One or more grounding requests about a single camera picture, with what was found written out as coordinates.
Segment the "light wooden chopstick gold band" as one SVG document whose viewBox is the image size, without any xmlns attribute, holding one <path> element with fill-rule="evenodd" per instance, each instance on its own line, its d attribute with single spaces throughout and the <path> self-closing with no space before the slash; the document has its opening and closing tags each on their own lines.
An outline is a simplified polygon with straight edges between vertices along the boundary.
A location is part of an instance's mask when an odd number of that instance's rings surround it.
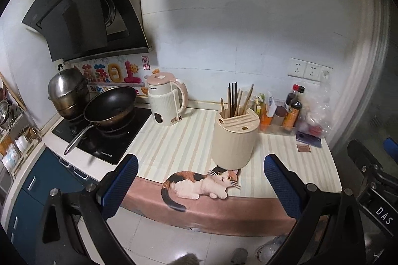
<svg viewBox="0 0 398 265">
<path fill-rule="evenodd" d="M 221 116 L 221 118 L 224 118 L 224 116 L 225 116 L 225 105 L 224 105 L 223 98 L 220 99 L 220 104 L 221 104 L 220 116 Z"/>
</svg>

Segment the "black induction cooktop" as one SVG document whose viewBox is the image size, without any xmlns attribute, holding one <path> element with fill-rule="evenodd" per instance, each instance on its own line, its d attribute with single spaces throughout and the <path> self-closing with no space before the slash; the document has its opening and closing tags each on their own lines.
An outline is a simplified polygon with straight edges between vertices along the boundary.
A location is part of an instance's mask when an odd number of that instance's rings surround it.
<svg viewBox="0 0 398 265">
<path fill-rule="evenodd" d="M 132 120 L 119 130 L 104 132 L 96 127 L 90 128 L 78 143 L 77 148 L 97 159 L 116 165 L 150 116 L 150 109 L 137 107 L 132 114 Z M 74 122 L 63 119 L 52 134 L 69 144 L 87 125 L 88 122 L 83 118 Z"/>
</svg>

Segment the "small brown card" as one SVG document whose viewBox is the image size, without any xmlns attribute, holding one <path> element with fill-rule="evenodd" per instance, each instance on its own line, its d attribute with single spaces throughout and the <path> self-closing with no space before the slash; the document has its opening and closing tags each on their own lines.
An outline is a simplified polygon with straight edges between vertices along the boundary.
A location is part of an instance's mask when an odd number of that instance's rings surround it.
<svg viewBox="0 0 398 265">
<path fill-rule="evenodd" d="M 310 153 L 311 149 L 310 146 L 307 144 L 297 144 L 298 152 L 300 153 Z"/>
</svg>

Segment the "blue phone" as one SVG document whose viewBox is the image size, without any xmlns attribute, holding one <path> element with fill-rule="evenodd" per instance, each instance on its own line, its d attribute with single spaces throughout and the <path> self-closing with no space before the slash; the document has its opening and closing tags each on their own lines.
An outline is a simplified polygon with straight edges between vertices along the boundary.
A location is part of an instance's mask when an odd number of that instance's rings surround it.
<svg viewBox="0 0 398 265">
<path fill-rule="evenodd" d="M 307 144 L 309 146 L 314 146 L 316 148 L 322 148 L 321 139 L 310 134 L 297 132 L 296 140 L 300 143 Z"/>
</svg>

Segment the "striped cat print mat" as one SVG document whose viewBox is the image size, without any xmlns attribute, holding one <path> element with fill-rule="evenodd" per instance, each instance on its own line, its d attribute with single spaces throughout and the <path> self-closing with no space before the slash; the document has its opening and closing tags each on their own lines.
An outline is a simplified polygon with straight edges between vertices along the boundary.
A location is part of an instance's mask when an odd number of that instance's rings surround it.
<svg viewBox="0 0 398 265">
<path fill-rule="evenodd" d="M 341 181 L 326 142 L 299 143 L 282 130 L 258 130 L 256 114 L 226 119 L 220 110 L 188 109 L 169 127 L 154 117 L 128 148 L 138 176 L 123 207 L 151 220 L 205 233 L 265 236 L 294 225 L 264 174 L 276 155 L 304 183 L 340 192 Z"/>
</svg>

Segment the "blue cabinet drawers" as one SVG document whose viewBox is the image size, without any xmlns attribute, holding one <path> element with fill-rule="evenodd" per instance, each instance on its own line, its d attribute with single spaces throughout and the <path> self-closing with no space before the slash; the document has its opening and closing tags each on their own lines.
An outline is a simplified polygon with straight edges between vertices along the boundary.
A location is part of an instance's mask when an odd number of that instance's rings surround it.
<svg viewBox="0 0 398 265">
<path fill-rule="evenodd" d="M 63 193 L 78 192 L 97 181 L 45 148 L 34 163 L 17 195 L 7 234 L 18 252 L 31 258 L 36 244 L 36 231 L 51 189 Z"/>
</svg>

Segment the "brown lid jar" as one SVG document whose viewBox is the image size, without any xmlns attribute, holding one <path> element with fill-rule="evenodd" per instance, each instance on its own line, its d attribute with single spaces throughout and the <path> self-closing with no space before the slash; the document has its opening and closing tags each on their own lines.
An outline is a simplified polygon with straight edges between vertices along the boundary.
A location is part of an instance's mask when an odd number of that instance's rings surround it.
<svg viewBox="0 0 398 265">
<path fill-rule="evenodd" d="M 271 125 L 282 126 L 287 110 L 284 106 L 277 106 L 273 115 Z"/>
</svg>

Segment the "large plastic bag right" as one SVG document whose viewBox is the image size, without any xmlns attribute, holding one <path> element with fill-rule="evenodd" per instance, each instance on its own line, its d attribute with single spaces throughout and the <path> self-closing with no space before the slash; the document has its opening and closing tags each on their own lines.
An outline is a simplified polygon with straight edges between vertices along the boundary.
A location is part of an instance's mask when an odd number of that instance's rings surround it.
<svg viewBox="0 0 398 265">
<path fill-rule="evenodd" d="M 329 88 L 320 86 L 303 95 L 298 131 L 324 138 L 332 130 L 332 109 Z"/>
</svg>

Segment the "beige utensil holder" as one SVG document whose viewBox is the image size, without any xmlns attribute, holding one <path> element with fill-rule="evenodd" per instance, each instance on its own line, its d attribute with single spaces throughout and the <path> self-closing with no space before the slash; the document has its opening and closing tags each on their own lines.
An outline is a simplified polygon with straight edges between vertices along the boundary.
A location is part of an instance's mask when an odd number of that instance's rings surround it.
<svg viewBox="0 0 398 265">
<path fill-rule="evenodd" d="M 252 109 L 230 118 L 221 118 L 219 112 L 215 117 L 210 148 L 214 163 L 227 170 L 245 167 L 258 139 L 259 125 L 259 116 Z"/>
</svg>

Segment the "red cap soy sauce bottle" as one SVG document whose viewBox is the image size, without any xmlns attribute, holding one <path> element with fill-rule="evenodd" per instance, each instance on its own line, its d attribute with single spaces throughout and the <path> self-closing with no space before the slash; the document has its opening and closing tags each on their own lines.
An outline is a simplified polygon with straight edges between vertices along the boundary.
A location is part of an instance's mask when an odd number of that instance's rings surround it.
<svg viewBox="0 0 398 265">
<path fill-rule="evenodd" d="M 292 87 L 292 90 L 289 92 L 289 94 L 287 95 L 287 98 L 285 100 L 285 109 L 286 109 L 286 111 L 289 110 L 290 103 L 297 96 L 298 90 L 299 90 L 299 85 L 298 84 L 294 84 L 293 87 Z"/>
</svg>

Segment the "black cap sauce bottle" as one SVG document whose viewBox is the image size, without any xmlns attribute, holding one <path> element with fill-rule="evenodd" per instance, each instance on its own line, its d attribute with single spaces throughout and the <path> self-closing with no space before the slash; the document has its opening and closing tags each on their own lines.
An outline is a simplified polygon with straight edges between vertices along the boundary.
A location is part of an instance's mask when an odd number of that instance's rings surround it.
<svg viewBox="0 0 398 265">
<path fill-rule="evenodd" d="M 298 88 L 298 93 L 297 93 L 296 98 L 297 98 L 297 100 L 300 101 L 302 104 L 304 103 L 304 100 L 305 100 L 304 93 L 305 93 L 305 88 L 304 88 L 303 86 L 299 86 L 299 88 Z"/>
</svg>

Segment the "plain light wooden chopstick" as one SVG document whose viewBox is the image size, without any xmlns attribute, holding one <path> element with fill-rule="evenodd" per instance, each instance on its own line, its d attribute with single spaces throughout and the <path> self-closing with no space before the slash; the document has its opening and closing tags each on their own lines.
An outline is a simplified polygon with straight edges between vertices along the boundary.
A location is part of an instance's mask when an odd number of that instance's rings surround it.
<svg viewBox="0 0 398 265">
<path fill-rule="evenodd" d="M 239 109 L 240 109 L 240 101 L 242 99 L 242 90 L 238 90 L 237 98 L 236 98 L 236 104 L 235 104 L 235 111 L 234 111 L 234 117 L 238 116 L 239 114 Z"/>
</svg>

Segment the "stainless steel pot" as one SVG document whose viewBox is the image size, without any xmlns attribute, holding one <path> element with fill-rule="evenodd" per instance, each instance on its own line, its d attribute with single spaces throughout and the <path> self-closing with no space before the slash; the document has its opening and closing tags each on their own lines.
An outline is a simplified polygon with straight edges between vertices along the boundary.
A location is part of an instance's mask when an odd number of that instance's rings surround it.
<svg viewBox="0 0 398 265">
<path fill-rule="evenodd" d="M 48 99 L 63 118 L 79 118 L 90 101 L 88 82 L 78 69 L 64 69 L 62 64 L 57 68 L 48 84 Z"/>
</svg>

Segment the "black range hood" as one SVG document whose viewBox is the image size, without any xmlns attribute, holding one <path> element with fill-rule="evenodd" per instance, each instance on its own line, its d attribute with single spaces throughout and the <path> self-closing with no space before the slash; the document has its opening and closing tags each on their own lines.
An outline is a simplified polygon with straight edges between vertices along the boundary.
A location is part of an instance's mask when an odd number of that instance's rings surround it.
<svg viewBox="0 0 398 265">
<path fill-rule="evenodd" d="M 130 0 L 35 0 L 22 22 L 45 38 L 53 61 L 151 50 Z"/>
</svg>

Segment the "colourful wall sticker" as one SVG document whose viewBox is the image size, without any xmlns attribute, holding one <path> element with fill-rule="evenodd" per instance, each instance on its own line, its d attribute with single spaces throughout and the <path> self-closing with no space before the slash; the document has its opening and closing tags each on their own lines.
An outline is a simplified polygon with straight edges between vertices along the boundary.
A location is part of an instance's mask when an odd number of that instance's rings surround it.
<svg viewBox="0 0 398 265">
<path fill-rule="evenodd" d="M 160 72 L 150 65 L 149 55 L 127 55 L 68 63 L 88 80 L 88 90 L 94 95 L 116 86 L 130 86 L 137 95 L 147 96 L 147 79 Z"/>
</svg>

